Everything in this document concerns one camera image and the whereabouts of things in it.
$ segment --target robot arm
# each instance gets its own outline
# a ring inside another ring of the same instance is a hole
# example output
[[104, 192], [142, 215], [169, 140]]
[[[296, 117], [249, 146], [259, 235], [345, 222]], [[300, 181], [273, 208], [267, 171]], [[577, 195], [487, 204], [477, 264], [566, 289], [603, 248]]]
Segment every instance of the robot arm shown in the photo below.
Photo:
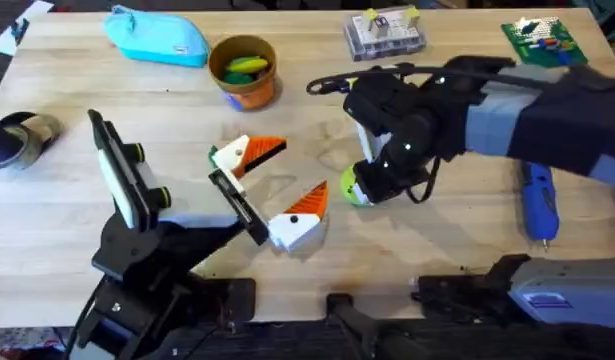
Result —
[[[420, 87], [402, 81], [414, 73], [432, 76]], [[343, 107], [360, 125], [367, 157], [353, 167], [350, 190], [360, 202], [378, 203], [427, 181], [424, 201], [440, 159], [465, 151], [615, 185], [615, 79], [588, 67], [562, 75], [506, 58], [460, 56], [443, 68], [399, 64], [318, 79], [307, 91], [348, 93]]]

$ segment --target white paper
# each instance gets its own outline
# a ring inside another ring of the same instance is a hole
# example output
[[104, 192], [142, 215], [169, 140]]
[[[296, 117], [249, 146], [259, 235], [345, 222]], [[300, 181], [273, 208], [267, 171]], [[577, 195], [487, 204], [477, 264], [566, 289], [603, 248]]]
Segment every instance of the white paper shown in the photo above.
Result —
[[[27, 19], [31, 23], [31, 19], [39, 14], [46, 14], [54, 6], [46, 1], [36, 0], [31, 4], [25, 12], [16, 19], [16, 23], [21, 26], [23, 19]], [[0, 53], [14, 56], [16, 54], [16, 39], [11, 34], [11, 26], [8, 26], [2, 34], [0, 34]]]

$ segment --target clear plastic box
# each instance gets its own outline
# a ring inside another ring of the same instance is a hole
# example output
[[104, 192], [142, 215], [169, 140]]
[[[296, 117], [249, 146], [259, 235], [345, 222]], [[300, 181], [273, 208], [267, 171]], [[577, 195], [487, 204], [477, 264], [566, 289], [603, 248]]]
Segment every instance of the clear plastic box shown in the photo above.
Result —
[[422, 50], [427, 42], [420, 22], [406, 28], [401, 23], [403, 11], [409, 6], [400, 6], [377, 10], [380, 16], [389, 22], [385, 37], [376, 39], [369, 31], [364, 30], [366, 20], [363, 13], [350, 16], [344, 25], [345, 37], [354, 61], [371, 60], [387, 56], [412, 54]]

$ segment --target electronic component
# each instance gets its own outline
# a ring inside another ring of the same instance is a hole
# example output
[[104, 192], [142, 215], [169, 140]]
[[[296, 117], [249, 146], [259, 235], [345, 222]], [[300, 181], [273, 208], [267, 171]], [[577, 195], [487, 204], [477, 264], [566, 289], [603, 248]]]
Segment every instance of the electronic component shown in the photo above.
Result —
[[371, 60], [422, 50], [427, 42], [419, 18], [413, 6], [369, 9], [350, 16], [344, 32], [352, 59]]
[[587, 58], [556, 17], [525, 19], [501, 28], [523, 63], [543, 67], [587, 64]]

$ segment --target green ball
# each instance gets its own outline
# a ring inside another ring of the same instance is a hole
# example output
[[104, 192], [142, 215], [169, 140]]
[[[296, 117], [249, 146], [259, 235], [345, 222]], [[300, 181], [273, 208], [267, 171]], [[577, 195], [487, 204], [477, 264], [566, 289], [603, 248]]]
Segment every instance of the green ball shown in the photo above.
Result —
[[356, 183], [356, 175], [354, 175], [354, 165], [349, 165], [340, 177], [340, 192], [343, 197], [356, 206], [371, 206], [371, 204], [363, 204], [358, 200], [356, 194], [351, 190]]
[[243, 73], [228, 72], [223, 77], [223, 81], [232, 85], [245, 85], [254, 82], [254, 78], [251, 75]]

